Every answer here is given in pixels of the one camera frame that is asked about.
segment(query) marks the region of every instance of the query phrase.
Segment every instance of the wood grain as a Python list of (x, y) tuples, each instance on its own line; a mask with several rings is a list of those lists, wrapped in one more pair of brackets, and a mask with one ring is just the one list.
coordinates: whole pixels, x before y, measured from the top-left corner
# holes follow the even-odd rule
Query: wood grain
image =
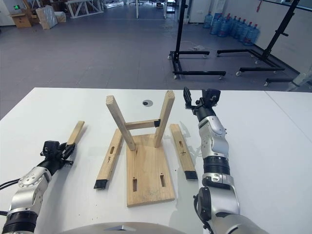
[(71, 145), (71, 144), (76, 143), (77, 137), (78, 137), (79, 133), (81, 132), (83, 125), (84, 125), (84, 121), (78, 121), (78, 123), (76, 124), (72, 134), (68, 138), (67, 145)]
[(108, 107), (108, 110), (112, 114), (119, 130), (121, 131), (121, 134), (123, 135), (123, 138), (125, 139), (128, 147), (130, 150), (135, 150), (135, 142), (133, 141), (133, 138), (131, 136), (130, 131), (127, 129), (125, 123), (125, 119), (122, 116), (122, 113), (117, 105), (117, 102), (114, 98), (114, 96), (110, 95), (106, 97), (106, 106)]
[(159, 119), (151, 119), (145, 121), (136, 121), (136, 122), (129, 122), (125, 123), (128, 130), (131, 129), (139, 129), (139, 128), (154, 128), (155, 123), (157, 123)]
[(192, 162), (190, 151), (185, 143), (178, 124), (170, 124), (170, 130), (175, 142), (176, 155), (178, 156), (186, 179), (197, 180), (197, 174)]
[(162, 145), (154, 134), (134, 136), (136, 150), (127, 147), (127, 206), (174, 200), (171, 175)]
[(107, 181), (111, 180), (112, 172), (116, 165), (121, 145), (122, 134), (119, 129), (116, 129), (111, 144), (109, 145), (106, 152), (101, 169), (98, 173), (97, 180), (94, 186), (95, 189), (105, 189)]
[(168, 118), (171, 112), (172, 105), (175, 100), (175, 94), (172, 90), (168, 90), (165, 95), (164, 102), (162, 104), (160, 112), (160, 126), (156, 128), (154, 146), (159, 147), (161, 143), (162, 136), (164, 135), (165, 128), (168, 122)]

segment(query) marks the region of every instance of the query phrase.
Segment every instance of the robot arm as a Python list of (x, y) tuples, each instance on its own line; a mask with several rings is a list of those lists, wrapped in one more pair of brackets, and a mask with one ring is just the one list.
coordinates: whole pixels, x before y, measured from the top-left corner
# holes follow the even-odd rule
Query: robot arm
[(191, 93), (184, 88), (185, 108), (191, 109), (199, 121), (204, 175), (194, 208), (211, 234), (268, 234), (250, 219), (240, 215), (234, 179), (230, 174), (229, 145), (222, 126), (212, 107), (219, 101), (220, 91), (208, 89), (192, 106)]
[(19, 180), (19, 188), (12, 199), (2, 234), (33, 234), (39, 215), (43, 194), (53, 174), (65, 164), (73, 152), (75, 144), (59, 144), (58, 141), (46, 141), (41, 156), (45, 160)]

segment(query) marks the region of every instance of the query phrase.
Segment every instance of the wooden stick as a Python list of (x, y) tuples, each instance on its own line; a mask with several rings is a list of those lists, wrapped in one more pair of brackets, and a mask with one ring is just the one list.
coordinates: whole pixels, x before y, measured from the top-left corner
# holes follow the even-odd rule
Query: wooden stick
[(139, 128), (154, 128), (158, 127), (160, 124), (160, 119), (151, 119), (145, 121), (136, 121), (125, 123), (128, 130), (139, 129)]
[(161, 143), (162, 136), (164, 135), (165, 128), (168, 122), (168, 118), (171, 112), (172, 105), (175, 100), (175, 94), (172, 90), (168, 90), (165, 95), (164, 102), (162, 104), (160, 112), (160, 126), (156, 128), (154, 137), (154, 146), (159, 147)]
[(112, 172), (119, 156), (121, 145), (122, 134), (119, 129), (116, 129), (111, 144), (106, 152), (101, 169), (98, 173), (97, 180), (94, 185), (95, 189), (105, 189), (107, 181), (111, 180)]
[(76, 143), (77, 137), (78, 137), (79, 133), (81, 132), (83, 125), (84, 125), (84, 121), (78, 121), (78, 123), (76, 124), (76, 127), (74, 128), (72, 134), (68, 138), (67, 145), (71, 145), (71, 144)]
[(183, 138), (181, 129), (178, 124), (170, 124), (170, 130), (175, 141), (176, 155), (180, 159), (182, 169), (186, 179), (197, 180), (197, 174), (191, 159), (189, 149)]
[(133, 138), (131, 136), (131, 133), (127, 129), (125, 123), (125, 119), (122, 116), (122, 113), (117, 105), (117, 102), (113, 95), (106, 97), (106, 106), (108, 107), (108, 110), (111, 112), (119, 130), (121, 131), (121, 134), (123, 135), (123, 138), (125, 139), (128, 147), (130, 150), (135, 150), (135, 142), (133, 141)]

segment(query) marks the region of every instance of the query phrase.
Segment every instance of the gray floor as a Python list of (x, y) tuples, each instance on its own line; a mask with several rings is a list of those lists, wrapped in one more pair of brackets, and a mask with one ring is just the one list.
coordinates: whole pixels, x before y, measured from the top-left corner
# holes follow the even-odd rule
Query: gray floor
[(174, 80), (167, 56), (175, 49), (176, 15), (162, 17), (162, 10), (144, 5), (140, 19), (135, 7), (105, 10), (103, 14), (60, 23), (51, 30), (40, 25), (17, 29), (3, 27), (0, 34), (0, 118), (34, 87), (285, 90), (287, 85), (264, 87), (266, 78), (293, 78), (285, 72), (245, 73), (240, 66), (254, 66), (248, 54), (217, 58), (217, 49), (242, 48), (233, 38), (209, 34), (202, 25), (185, 25), (181, 50), (201, 45), (211, 52), (207, 59), (188, 56), (185, 70), (226, 70), (223, 80), (215, 76), (189, 76)]

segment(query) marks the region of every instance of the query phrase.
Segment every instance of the black cable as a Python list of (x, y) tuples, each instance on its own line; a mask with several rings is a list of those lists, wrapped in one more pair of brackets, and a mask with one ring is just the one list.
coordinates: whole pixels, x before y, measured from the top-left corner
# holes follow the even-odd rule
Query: black cable
[(18, 182), (19, 182), (19, 181), (17, 180), (17, 181), (14, 181), (14, 182), (10, 183), (10, 184), (7, 184), (7, 183), (6, 183), (6, 185), (0, 187), (0, 190), (5, 189), (5, 188), (7, 188), (7, 187), (9, 187), (9, 186), (11, 186), (11, 185), (17, 184)]
[(2, 215), (2, 216), (7, 216), (7, 215), (8, 215), (8, 212), (7, 212), (7, 211), (0, 211), (0, 215)]
[(195, 209), (195, 212), (196, 212), (198, 218), (200, 219), (200, 221), (204, 224), (204, 229), (208, 229), (208, 231), (209, 231), (210, 234), (214, 234), (214, 232), (213, 232), (213, 230), (212, 230), (210, 224), (208, 223), (208, 221), (203, 220), (203, 219), (199, 216), (199, 214), (198, 214), (198, 212), (197, 212), (198, 194), (197, 194), (196, 196), (193, 196), (193, 198), (194, 198), (194, 209)]
[(10, 180), (10, 181), (8, 181), (8, 182), (5, 182), (5, 183), (3, 183), (3, 184), (0, 185), (0, 188), (1, 188), (3, 185), (10, 184), (10, 183), (12, 183), (12, 182), (19, 181), (19, 180), (20, 180), (20, 179), (13, 179), (13, 180)]

